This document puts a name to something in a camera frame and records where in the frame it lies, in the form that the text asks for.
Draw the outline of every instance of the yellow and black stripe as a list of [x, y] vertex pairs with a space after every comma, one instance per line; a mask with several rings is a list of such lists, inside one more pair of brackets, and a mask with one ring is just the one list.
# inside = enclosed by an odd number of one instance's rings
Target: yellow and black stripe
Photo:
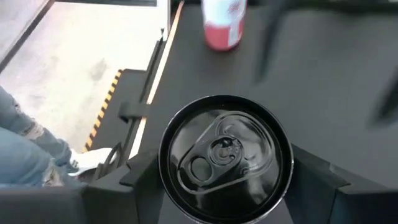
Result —
[[101, 121], [105, 116], [105, 111], [108, 108], [109, 102], [112, 99], [112, 95], [116, 89], [116, 86], [118, 84], [118, 81], [120, 79], [122, 72], [123, 72], [122, 70], [119, 70], [118, 73], [113, 78], [111, 88], [109, 89], [108, 94], [106, 95], [106, 98], [101, 107], [101, 110], [99, 111], [98, 116], [95, 119], [95, 123], [94, 123], [93, 129], [91, 130], [90, 136], [88, 137], [88, 139], [86, 141], [85, 147], [83, 149], [84, 152], [92, 150], [91, 146], [93, 145], [93, 141], [97, 134], [97, 130], [101, 126]]

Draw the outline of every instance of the concrete floor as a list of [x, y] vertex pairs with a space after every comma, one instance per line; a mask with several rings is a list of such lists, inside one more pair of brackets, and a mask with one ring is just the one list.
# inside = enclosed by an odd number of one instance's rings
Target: concrete floor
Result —
[[49, 0], [1, 0], [0, 62]]
[[56, 2], [0, 75], [23, 110], [83, 150], [119, 69], [145, 70], [155, 7]]

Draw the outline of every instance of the can lid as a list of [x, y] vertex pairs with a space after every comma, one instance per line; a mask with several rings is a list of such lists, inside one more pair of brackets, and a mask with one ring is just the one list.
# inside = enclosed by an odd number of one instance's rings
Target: can lid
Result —
[[280, 141], [287, 139], [278, 139], [258, 114], [265, 108], [237, 96], [223, 96], [224, 103], [214, 97], [188, 105], [170, 122], [161, 149], [167, 151], [166, 166], [160, 163], [167, 169], [165, 188], [196, 220], [246, 223], [282, 197], [275, 193], [286, 187]]

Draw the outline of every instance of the red can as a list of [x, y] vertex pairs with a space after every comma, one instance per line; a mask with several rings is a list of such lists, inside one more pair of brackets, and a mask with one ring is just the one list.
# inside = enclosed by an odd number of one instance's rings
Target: red can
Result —
[[239, 44], [243, 34], [247, 0], [202, 0], [207, 44], [227, 51]]

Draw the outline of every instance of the shoe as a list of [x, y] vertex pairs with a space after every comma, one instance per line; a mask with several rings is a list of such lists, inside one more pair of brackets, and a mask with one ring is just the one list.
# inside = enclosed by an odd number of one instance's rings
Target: shoe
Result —
[[[97, 168], [98, 164], [104, 164], [111, 150], [112, 148], [102, 148], [84, 153], [77, 153], [75, 150], [71, 149], [72, 155], [70, 157], [70, 164], [77, 169], [77, 172], [69, 173], [69, 176], [79, 176], [88, 170]], [[113, 155], [111, 163], [115, 158], [116, 153]]]

